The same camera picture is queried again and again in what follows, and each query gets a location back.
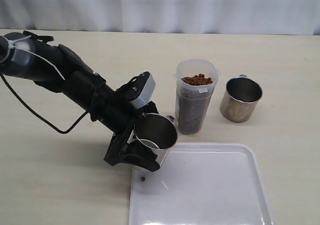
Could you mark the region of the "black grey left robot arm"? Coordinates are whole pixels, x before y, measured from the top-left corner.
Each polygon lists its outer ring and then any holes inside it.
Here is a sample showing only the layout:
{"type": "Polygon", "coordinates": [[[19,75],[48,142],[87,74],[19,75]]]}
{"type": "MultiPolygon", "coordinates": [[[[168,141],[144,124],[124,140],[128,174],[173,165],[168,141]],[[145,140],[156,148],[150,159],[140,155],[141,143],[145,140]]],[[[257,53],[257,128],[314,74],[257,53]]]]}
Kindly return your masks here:
{"type": "Polygon", "coordinates": [[[118,89],[95,73],[65,45],[51,45],[52,36],[29,31],[10,32],[0,38],[0,76],[33,81],[54,93],[62,93],[79,105],[91,121],[99,121],[113,133],[105,161],[130,164],[154,172],[157,155],[133,134],[147,114],[157,113],[151,101],[155,81],[145,71],[118,89]]]}

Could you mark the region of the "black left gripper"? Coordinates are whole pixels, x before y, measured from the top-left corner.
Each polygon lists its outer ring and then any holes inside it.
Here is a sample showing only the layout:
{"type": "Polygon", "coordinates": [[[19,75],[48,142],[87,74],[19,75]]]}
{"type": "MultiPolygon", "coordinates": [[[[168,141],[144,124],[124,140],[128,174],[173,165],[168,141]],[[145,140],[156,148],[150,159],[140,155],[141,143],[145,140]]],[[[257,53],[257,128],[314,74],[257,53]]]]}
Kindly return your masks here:
{"type": "Polygon", "coordinates": [[[103,89],[96,90],[89,113],[93,122],[99,121],[114,132],[104,157],[105,162],[111,166],[127,164],[155,172],[160,169],[156,161],[158,156],[151,148],[136,141],[134,124],[131,123],[144,114],[158,113],[156,104],[151,100],[139,109],[130,103],[142,89],[142,81],[135,76],[107,95],[103,94],[103,89]]]}

